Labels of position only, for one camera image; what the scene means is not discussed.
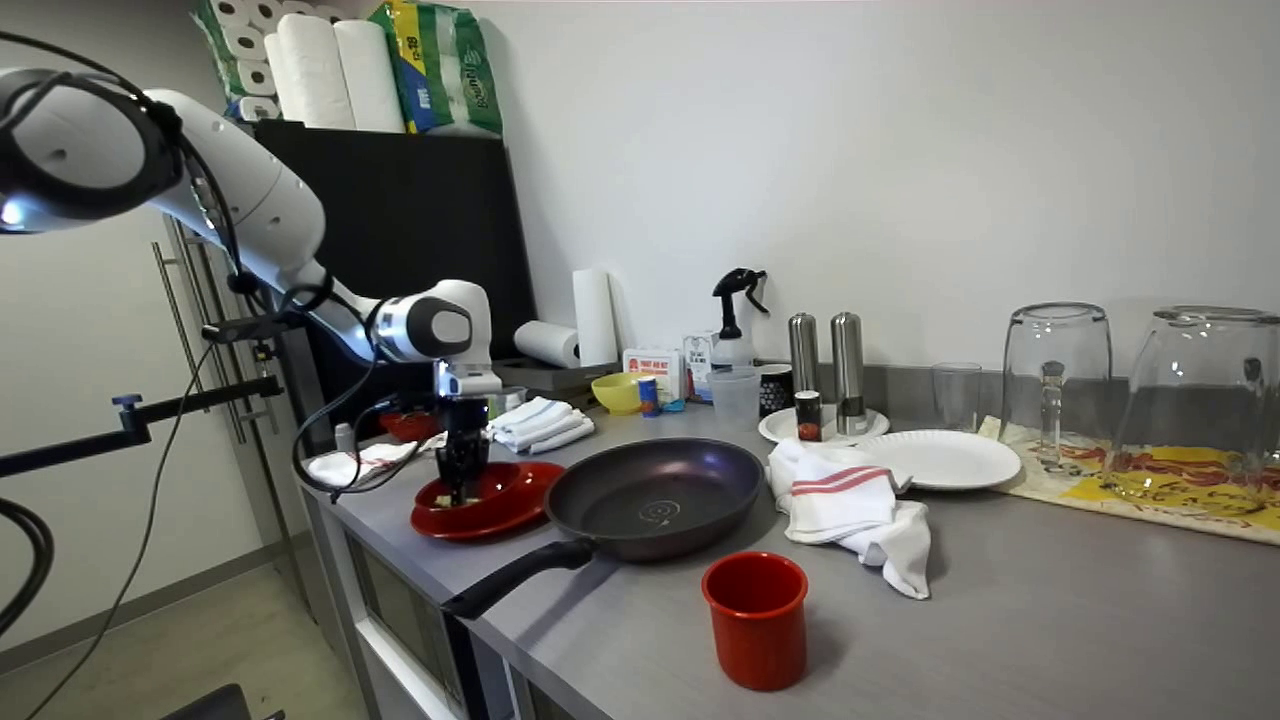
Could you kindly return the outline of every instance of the red plate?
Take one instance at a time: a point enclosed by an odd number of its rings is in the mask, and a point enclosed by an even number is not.
[[[435,541],[472,543],[514,531],[544,516],[558,463],[482,463],[480,499],[448,508],[451,493],[433,480],[414,493],[412,526]]]

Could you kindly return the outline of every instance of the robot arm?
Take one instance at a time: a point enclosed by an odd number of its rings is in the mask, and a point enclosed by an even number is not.
[[[102,74],[43,69],[0,74],[0,234],[93,225],[134,205],[222,247],[279,295],[322,289],[309,314],[356,361],[439,361],[444,400],[501,387],[480,285],[439,281],[418,295],[356,295],[316,262],[322,240],[316,191],[222,115],[180,91],[139,94]]]

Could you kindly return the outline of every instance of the stainless steel counter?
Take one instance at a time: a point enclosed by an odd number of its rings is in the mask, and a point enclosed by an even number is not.
[[[645,435],[719,435],[759,455],[746,427],[712,412],[605,419],[570,463]],[[429,463],[334,520],[418,597],[448,599],[555,526],[435,543],[409,523]],[[922,496],[930,599],[897,597],[840,546],[781,535],[771,503],[725,543],[676,564],[591,558],[538,571],[472,633],[570,715],[1277,715],[1280,552],[1093,510],[979,496]],[[807,568],[807,676],[742,693],[712,656],[701,571],[730,546],[771,546]]]

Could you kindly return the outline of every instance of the white wall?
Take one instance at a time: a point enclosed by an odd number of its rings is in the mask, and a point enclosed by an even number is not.
[[[768,269],[862,314],[873,362],[999,369],[1028,298],[1095,298],[1127,369],[1169,298],[1280,307],[1280,2],[472,2],[502,89],[534,298],[613,269],[633,344]]]
[[[215,105],[211,62],[170,0],[4,0],[0,26],[74,48],[134,84],[170,84]],[[0,44],[0,69],[50,62]],[[156,211],[0,244],[0,455],[119,427],[116,393],[180,396],[187,369],[151,269]],[[156,444],[9,474],[0,493],[56,531],[56,568],[0,647],[25,642],[116,597],[143,531]],[[263,546],[218,412],[185,419],[162,473],[159,520],[130,597]],[[27,571],[19,531],[0,523],[0,597]]]

